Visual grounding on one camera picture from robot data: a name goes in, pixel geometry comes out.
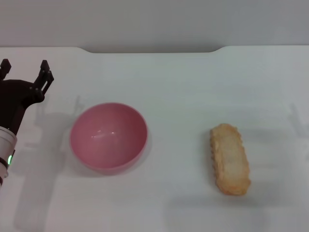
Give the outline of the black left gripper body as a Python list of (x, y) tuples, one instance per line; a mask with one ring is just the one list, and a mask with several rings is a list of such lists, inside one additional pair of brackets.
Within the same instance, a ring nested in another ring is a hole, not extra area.
[(44, 80), (0, 82), (0, 126), (17, 135), (26, 109), (45, 98)]

